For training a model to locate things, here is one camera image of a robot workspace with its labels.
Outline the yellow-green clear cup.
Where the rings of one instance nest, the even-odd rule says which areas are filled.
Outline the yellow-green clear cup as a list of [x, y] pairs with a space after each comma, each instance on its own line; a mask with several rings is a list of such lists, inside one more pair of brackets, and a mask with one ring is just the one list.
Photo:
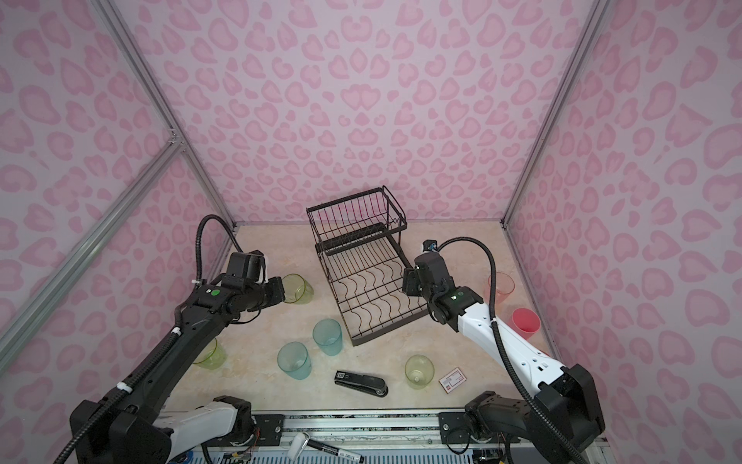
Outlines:
[[289, 274], [282, 278], [284, 302], [289, 305], [307, 305], [312, 302], [314, 289], [301, 275]]

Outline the teal clear cup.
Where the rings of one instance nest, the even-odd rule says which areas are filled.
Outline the teal clear cup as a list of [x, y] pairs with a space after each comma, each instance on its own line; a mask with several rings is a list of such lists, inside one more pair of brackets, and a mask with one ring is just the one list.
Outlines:
[[309, 377], [312, 365], [306, 346], [299, 341], [285, 344], [276, 356], [278, 367], [295, 380]]
[[342, 329], [338, 321], [334, 319], [323, 319], [313, 328], [312, 336], [327, 356], [337, 356], [343, 348]]

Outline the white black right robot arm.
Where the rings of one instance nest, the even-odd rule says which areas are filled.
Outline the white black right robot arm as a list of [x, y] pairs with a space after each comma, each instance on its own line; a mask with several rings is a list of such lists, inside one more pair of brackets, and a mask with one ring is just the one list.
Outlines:
[[433, 319], [473, 341], [506, 371], [518, 398], [484, 392], [465, 407], [463, 431], [475, 441], [525, 439], [550, 463], [583, 463], [605, 430], [591, 374], [544, 354], [500, 324], [483, 298], [458, 286], [444, 257], [427, 251], [403, 272], [403, 292], [421, 297]]

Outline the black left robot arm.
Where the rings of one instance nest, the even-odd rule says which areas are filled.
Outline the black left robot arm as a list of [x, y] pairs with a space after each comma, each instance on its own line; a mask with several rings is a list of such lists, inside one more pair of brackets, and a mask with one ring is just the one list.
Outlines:
[[101, 400], [84, 400], [70, 417], [71, 440], [56, 456], [80, 463], [166, 463], [214, 439], [256, 442], [251, 405], [234, 396], [171, 419], [160, 412], [204, 349], [245, 312], [282, 303], [278, 276], [267, 276], [261, 251], [235, 252], [226, 272], [195, 289], [174, 311], [174, 326], [153, 351]]

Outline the clear pink plastic cup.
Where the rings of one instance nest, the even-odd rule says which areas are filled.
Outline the clear pink plastic cup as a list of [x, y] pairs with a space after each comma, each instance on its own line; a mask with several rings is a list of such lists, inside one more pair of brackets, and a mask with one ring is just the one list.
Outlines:
[[490, 274], [485, 284], [484, 301], [491, 307], [503, 303], [515, 290], [515, 281], [509, 274], [496, 272]]

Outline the yellow-green cup left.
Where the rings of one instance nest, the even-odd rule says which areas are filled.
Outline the yellow-green cup left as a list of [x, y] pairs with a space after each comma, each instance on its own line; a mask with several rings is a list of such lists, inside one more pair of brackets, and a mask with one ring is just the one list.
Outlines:
[[223, 344], [217, 338], [214, 338], [192, 364], [207, 370], [217, 370], [225, 364], [226, 359], [227, 354]]

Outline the yellow-green cup front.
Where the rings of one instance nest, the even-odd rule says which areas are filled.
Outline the yellow-green cup front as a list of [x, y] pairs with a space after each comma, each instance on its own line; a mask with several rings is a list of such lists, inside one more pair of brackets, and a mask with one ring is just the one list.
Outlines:
[[424, 389], [435, 376], [434, 363], [423, 355], [413, 355], [405, 364], [408, 385], [416, 390]]

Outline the small red white card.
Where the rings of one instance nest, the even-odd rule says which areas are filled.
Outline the small red white card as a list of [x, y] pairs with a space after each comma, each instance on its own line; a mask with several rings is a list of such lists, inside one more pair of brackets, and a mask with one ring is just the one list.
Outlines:
[[467, 377], [460, 367], [455, 367], [439, 379], [442, 389], [450, 394], [467, 382]]

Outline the opaque pink cup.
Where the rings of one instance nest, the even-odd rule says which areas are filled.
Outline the opaque pink cup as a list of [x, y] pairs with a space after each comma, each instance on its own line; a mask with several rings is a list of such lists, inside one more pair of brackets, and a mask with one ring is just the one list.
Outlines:
[[512, 312], [509, 326], [523, 339], [528, 340], [540, 331], [541, 320], [534, 310], [519, 307]]

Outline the black stapler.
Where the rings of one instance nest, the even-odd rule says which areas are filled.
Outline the black stapler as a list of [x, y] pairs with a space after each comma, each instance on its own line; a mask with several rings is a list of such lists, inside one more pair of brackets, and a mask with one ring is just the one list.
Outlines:
[[350, 390], [364, 392], [376, 397], [388, 395], [388, 385], [381, 377], [339, 370], [334, 375], [334, 384]]

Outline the black marker pen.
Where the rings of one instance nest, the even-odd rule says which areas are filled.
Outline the black marker pen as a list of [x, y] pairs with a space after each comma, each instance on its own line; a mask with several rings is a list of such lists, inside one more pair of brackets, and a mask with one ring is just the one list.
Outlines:
[[299, 459], [303, 451], [307, 448], [311, 450], [318, 450], [318, 452], [324, 452], [324, 454], [330, 454], [340, 459], [345, 459], [353, 463], [363, 464], [366, 459], [356, 452], [350, 452], [349, 450], [342, 450], [338, 447], [325, 444], [311, 438], [307, 433], [298, 433], [287, 452], [287, 456], [290, 461], [295, 462]]

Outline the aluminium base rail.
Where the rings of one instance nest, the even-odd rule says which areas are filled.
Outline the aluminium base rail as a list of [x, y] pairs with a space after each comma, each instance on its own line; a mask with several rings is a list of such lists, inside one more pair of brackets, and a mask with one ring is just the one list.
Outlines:
[[525, 423], [504, 419], [483, 423], [463, 410], [325, 410], [250, 413], [224, 401], [191, 411], [162, 412], [157, 431], [171, 440], [170, 457], [194, 447], [280, 448], [305, 433], [334, 448], [433, 447], [504, 444], [506, 438], [535, 443], [546, 437], [527, 432]]

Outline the aluminium frame left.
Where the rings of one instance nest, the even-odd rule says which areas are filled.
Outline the aluminium frame left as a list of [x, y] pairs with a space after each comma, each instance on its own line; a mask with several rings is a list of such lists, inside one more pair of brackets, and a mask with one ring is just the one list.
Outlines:
[[224, 212], [121, 2], [2, 3], [3, 369], [174, 160]]

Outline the aluminium corner frame right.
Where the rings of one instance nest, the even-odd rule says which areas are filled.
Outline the aluminium corner frame right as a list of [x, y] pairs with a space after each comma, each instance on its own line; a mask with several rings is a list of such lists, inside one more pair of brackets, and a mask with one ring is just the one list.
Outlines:
[[581, 72], [585, 65], [587, 65], [587, 61], [589, 61], [589, 56], [591, 56], [591, 52], [606, 22], [610, 20], [613, 9], [614, 1], [599, 0], [592, 2], [585, 26], [578, 36], [576, 46], [569, 60], [566, 62], [562, 76], [558, 81], [556, 92], [550, 101], [550, 106], [548, 106], [539, 132], [533, 146], [531, 146], [531, 152], [529, 152], [524, 169], [518, 178], [513, 195], [505, 209], [504, 216], [500, 222], [503, 229], [507, 229], [514, 224], [514, 217], [525, 196], [529, 181], [531, 181], [537, 164], [545, 151], [546, 144], [552, 132], [556, 129], [558, 121], [560, 121], [560, 116], [569, 101]]

